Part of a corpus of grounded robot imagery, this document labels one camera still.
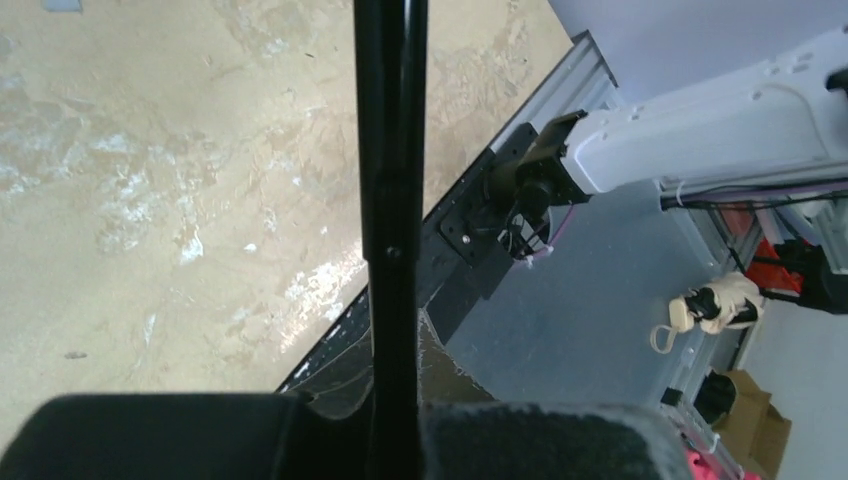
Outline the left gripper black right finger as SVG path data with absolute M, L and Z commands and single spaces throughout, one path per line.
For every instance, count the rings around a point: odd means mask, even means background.
M 419 427 L 427 479 L 690 479 L 683 442 L 638 406 L 500 401 L 417 312 Z

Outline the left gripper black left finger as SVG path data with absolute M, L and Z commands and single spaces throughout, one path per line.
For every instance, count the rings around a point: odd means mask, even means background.
M 4 479 L 364 479 L 370 392 L 79 394 L 54 398 L 1 458 Z

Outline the pink umbrella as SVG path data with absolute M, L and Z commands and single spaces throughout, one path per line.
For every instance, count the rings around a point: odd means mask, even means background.
M 428 4 L 353 4 L 363 257 L 373 358 L 372 475 L 422 475 L 416 268 L 420 251 Z

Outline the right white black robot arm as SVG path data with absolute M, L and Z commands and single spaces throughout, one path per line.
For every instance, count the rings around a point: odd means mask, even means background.
M 484 195 L 506 218 L 539 221 L 648 180 L 676 185 L 671 208 L 847 193 L 847 31 L 630 106 L 552 119 Z

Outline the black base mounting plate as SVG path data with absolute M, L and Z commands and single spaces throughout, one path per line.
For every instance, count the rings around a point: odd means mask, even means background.
M 417 304 L 442 343 L 479 301 L 492 296 L 513 265 L 508 243 L 499 239 L 506 217 L 486 202 L 484 179 L 493 167 L 519 159 L 536 137 L 529 123 L 508 128 L 500 146 L 484 149 L 423 221 Z M 296 389 L 328 364 L 367 371 L 370 349 L 369 295 L 362 290 L 278 389 Z

